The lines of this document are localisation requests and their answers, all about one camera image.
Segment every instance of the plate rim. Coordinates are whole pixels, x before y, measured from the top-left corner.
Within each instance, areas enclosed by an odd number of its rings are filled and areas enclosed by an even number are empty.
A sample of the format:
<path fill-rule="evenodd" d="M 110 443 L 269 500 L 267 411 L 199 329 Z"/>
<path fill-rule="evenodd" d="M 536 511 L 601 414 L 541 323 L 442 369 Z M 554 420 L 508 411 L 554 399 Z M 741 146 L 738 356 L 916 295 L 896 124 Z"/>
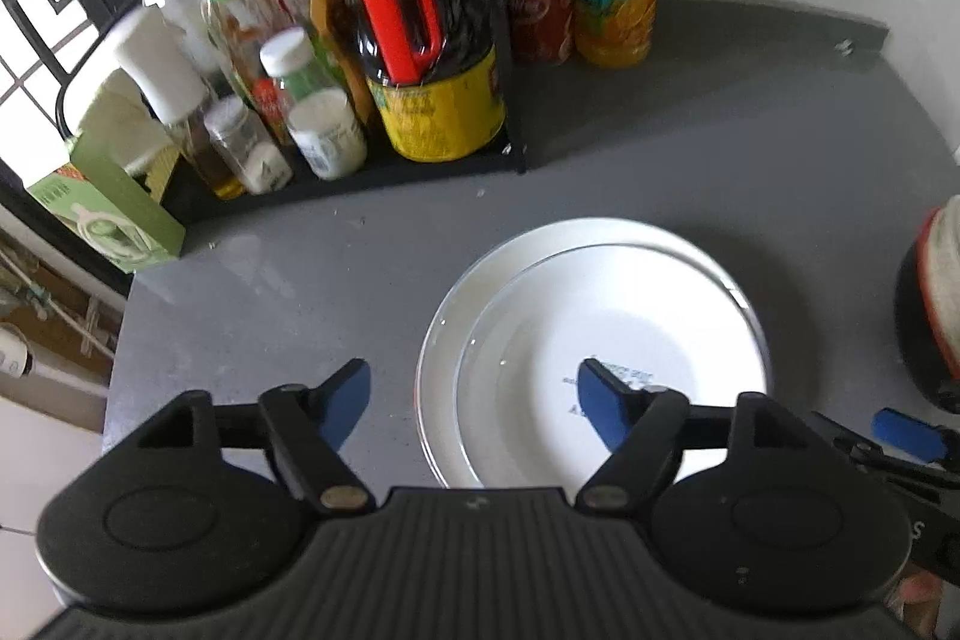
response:
<path fill-rule="evenodd" d="M 690 242 L 688 239 L 680 237 L 680 235 L 675 234 L 667 229 L 660 228 L 659 226 L 653 225 L 651 223 L 645 223 L 641 220 L 630 220 L 630 218 L 605 218 L 605 217 L 589 217 L 589 218 L 568 218 L 568 220 L 558 220 L 553 223 L 545 223 L 543 225 L 535 226 L 532 229 L 521 232 L 520 234 L 513 235 L 510 238 L 504 239 L 503 242 L 499 242 L 494 247 L 491 247 L 486 253 L 483 253 L 476 261 L 474 261 L 464 272 L 460 275 L 457 281 L 450 287 L 446 295 L 443 297 L 443 300 L 440 301 L 440 305 L 437 307 L 433 319 L 430 320 L 430 325 L 426 330 L 424 335 L 424 341 L 421 343 L 421 349 L 419 350 L 419 357 L 416 360 L 416 376 L 414 379 L 414 410 L 416 412 L 416 434 L 418 435 L 419 442 L 421 442 L 421 450 L 424 452 L 427 463 L 430 466 L 430 470 L 433 473 L 433 476 L 440 482 L 440 485 L 448 488 L 450 487 L 450 482 L 445 475 L 443 475 L 443 470 L 440 469 L 440 464 L 437 461 L 433 453 L 433 449 L 430 446 L 429 437 L 427 437 L 426 426 L 424 423 L 424 364 L 427 359 L 427 354 L 430 349 L 430 343 L 433 338 L 438 333 L 440 325 L 445 324 L 445 318 L 443 315 L 450 305 L 452 298 L 457 295 L 457 293 L 462 289 L 467 280 L 477 271 L 480 266 L 483 266 L 485 263 L 488 263 L 491 260 L 491 257 L 496 256 L 502 252 L 508 245 L 514 244 L 515 242 L 521 242 L 525 239 L 530 239 L 531 235 L 536 234 L 544 230 L 554 230 L 560 231 L 563 228 L 584 228 L 589 229 L 598 229 L 603 230 L 606 228 L 620 228 L 620 229 L 631 229 L 632 231 L 637 232 L 638 234 L 648 234 L 650 235 L 648 242 L 645 244 L 639 239 L 629 239 L 624 241 L 613 241 L 612 239 L 597 239 L 596 241 L 589 242 L 577 242 L 577 244 L 570 244 L 569 247 L 563 247 L 562 249 L 555 250 L 553 252 L 548 252 L 544 256 L 540 256 L 535 261 L 531 263 L 526 263 L 526 265 L 521 268 L 512 271 L 509 277 L 505 281 L 496 283 L 496 291 L 488 297 L 487 301 L 483 304 L 482 308 L 476 316 L 472 319 L 472 324 L 469 325 L 469 333 L 472 333 L 472 330 L 476 328 L 477 321 L 482 316 L 483 312 L 486 311 L 488 306 L 490 306 L 496 296 L 500 295 L 500 292 L 505 289 L 505 287 L 510 286 L 515 280 L 520 276 L 525 274 L 529 269 L 534 268 L 535 266 L 541 265 L 546 261 L 555 258 L 559 255 L 569 253 L 571 251 L 584 249 L 587 247 L 612 247 L 613 245 L 619 245 L 620 247 L 637 247 L 637 248 L 647 248 L 653 249 L 657 252 L 664 253 L 665 255 L 673 256 L 674 258 L 688 263 L 693 268 L 696 268 L 697 271 L 700 271 L 704 276 L 707 276 L 712 280 L 716 285 L 721 287 L 727 295 L 733 301 L 734 306 L 740 311 L 743 319 L 747 321 L 752 335 L 755 338 L 757 343 L 757 352 L 760 354 L 760 362 L 763 368 L 763 377 L 764 384 L 768 387 L 772 381 L 772 366 L 770 360 L 770 351 L 766 336 L 763 333 L 762 325 L 760 325 L 760 319 L 757 318 L 757 313 L 754 310 L 754 307 L 750 303 L 750 300 L 747 298 L 741 287 L 736 284 L 736 280 L 733 279 L 730 273 L 726 271 L 723 266 L 720 266 L 720 263 L 705 252 L 697 245 Z M 660 239 L 669 239 L 670 244 L 674 244 L 676 247 L 660 247 L 656 242 L 653 242 L 653 239 L 659 237 Z M 683 253 L 688 255 L 683 255 L 680 253 L 680 249 L 683 250 Z M 464 348 L 461 348 L 460 354 L 456 360 L 456 366 L 459 367 L 460 360 L 463 355 Z M 459 384 L 459 379 L 456 373 L 453 376 L 453 382 L 451 383 L 451 394 L 452 394 L 452 405 L 454 410 L 456 410 L 456 392 Z M 476 475 L 475 470 L 470 464 L 469 458 L 467 457 L 466 452 L 464 451 L 463 438 L 460 433 L 460 424 L 456 419 L 456 414 L 454 415 L 454 429 L 456 432 L 456 442 L 457 447 L 460 451 L 460 455 L 464 463 L 467 464 L 467 470 L 472 474 L 477 487 L 481 487 L 483 482 Z"/>

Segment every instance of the black metal rack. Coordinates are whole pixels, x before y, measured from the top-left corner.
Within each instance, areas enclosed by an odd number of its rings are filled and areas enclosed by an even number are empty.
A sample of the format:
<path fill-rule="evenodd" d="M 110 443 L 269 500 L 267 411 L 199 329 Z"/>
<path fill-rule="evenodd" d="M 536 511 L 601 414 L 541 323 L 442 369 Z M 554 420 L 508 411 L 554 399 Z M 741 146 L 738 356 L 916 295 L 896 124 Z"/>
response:
<path fill-rule="evenodd" d="M 49 68 L 54 78 L 61 83 L 61 94 L 58 98 L 58 107 L 61 107 L 68 86 L 86 59 L 83 58 L 78 64 L 78 68 L 74 68 L 73 71 L 68 73 L 56 60 L 56 55 L 43 42 L 37 30 L 23 13 L 17 0 L 2 1 L 10 11 L 11 17 L 13 17 L 18 28 L 23 31 L 28 42 L 37 51 L 40 61 Z M 109 19 L 102 20 L 101 24 L 98 25 L 102 34 L 112 28 L 112 25 L 126 12 L 128 1 L 124 4 L 115 4 L 115 7 Z M 520 124 L 509 111 L 512 63 L 504 0 L 491 0 L 491 26 L 493 27 L 493 41 L 496 43 L 497 49 L 498 76 L 504 95 L 507 98 L 507 121 L 496 138 L 486 148 L 477 153 L 459 161 L 445 164 L 419 164 L 400 157 L 387 143 L 374 142 L 371 145 L 371 154 L 368 156 L 366 167 L 349 178 L 332 183 L 320 181 L 312 175 L 304 161 L 296 160 L 293 162 L 294 181 L 282 191 L 277 191 L 275 194 L 264 194 L 264 196 L 244 194 L 229 202 L 215 199 L 208 189 L 200 183 L 189 165 L 181 160 L 176 165 L 176 170 L 164 196 L 164 207 L 181 223 L 189 225 L 207 218 L 236 215 L 274 204 L 302 199 L 316 199 L 317 197 L 350 193 L 351 191 L 366 191 L 392 185 L 446 177 L 478 175 L 478 173 L 497 172 L 498 170 L 524 172 L 526 159 Z M 61 134 L 64 134 L 64 125 L 62 118 L 59 118 L 58 126 Z"/>

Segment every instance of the gray countertop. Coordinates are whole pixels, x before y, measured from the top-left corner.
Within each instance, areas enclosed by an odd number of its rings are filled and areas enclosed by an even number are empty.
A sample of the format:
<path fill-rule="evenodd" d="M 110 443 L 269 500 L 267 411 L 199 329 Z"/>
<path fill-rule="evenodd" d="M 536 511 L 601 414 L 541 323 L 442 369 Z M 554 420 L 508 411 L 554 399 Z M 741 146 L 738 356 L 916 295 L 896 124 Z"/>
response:
<path fill-rule="evenodd" d="M 835 45 L 853 40 L 853 55 Z M 190 232 L 138 274 L 107 408 L 112 444 L 175 394 L 248 402 L 350 357 L 371 407 L 344 458 L 378 496 L 432 485 L 413 414 L 443 295 L 498 242 L 582 215 L 699 244 L 755 305 L 773 393 L 866 432 L 892 405 L 947 422 L 907 378 L 892 313 L 901 257 L 960 172 L 865 23 L 668 0 L 650 60 L 520 73 L 534 169 L 262 210 Z"/>

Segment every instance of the white plate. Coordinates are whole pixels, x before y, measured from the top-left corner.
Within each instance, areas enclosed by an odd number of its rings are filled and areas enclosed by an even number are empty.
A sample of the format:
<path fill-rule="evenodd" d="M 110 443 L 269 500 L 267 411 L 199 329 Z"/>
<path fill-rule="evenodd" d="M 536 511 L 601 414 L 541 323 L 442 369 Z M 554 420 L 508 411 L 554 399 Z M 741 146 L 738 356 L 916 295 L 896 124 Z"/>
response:
<path fill-rule="evenodd" d="M 440 482 L 575 495 L 608 456 L 577 405 L 573 379 L 590 356 L 695 404 L 731 405 L 769 376 L 749 303 L 689 242 L 612 218 L 534 229 L 469 268 L 424 340 L 416 412 Z M 682 475 L 722 458 L 688 455 Z"/>

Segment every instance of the red can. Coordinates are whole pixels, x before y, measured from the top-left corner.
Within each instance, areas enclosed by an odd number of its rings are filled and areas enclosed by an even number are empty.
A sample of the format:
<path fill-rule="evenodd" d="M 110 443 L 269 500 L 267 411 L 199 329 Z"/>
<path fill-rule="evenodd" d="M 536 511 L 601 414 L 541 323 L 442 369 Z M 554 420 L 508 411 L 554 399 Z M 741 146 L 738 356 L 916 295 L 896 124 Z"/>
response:
<path fill-rule="evenodd" d="M 563 63 L 573 50 L 573 0 L 507 0 L 510 44 L 520 63 Z"/>

